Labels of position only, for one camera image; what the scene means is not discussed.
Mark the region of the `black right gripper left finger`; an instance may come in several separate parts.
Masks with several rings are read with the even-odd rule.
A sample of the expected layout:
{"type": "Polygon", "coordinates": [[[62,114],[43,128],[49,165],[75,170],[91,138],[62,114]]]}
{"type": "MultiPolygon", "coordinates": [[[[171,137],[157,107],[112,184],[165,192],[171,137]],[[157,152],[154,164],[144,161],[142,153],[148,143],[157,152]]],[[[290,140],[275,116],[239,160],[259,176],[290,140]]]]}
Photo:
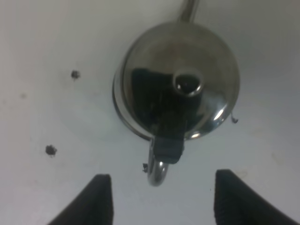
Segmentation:
{"type": "Polygon", "coordinates": [[[108,174],[99,174],[50,224],[112,225],[113,217],[111,177],[108,174]]]}

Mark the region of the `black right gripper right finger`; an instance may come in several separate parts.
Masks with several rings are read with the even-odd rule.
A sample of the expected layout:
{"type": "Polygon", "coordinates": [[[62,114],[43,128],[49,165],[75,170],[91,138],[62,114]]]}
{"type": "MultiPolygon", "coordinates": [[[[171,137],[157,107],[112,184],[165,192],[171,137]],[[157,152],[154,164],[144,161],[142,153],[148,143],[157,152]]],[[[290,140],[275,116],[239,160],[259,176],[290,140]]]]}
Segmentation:
{"type": "Polygon", "coordinates": [[[298,225],[264,200],[231,170],[215,174],[214,217],[217,225],[298,225]]]}

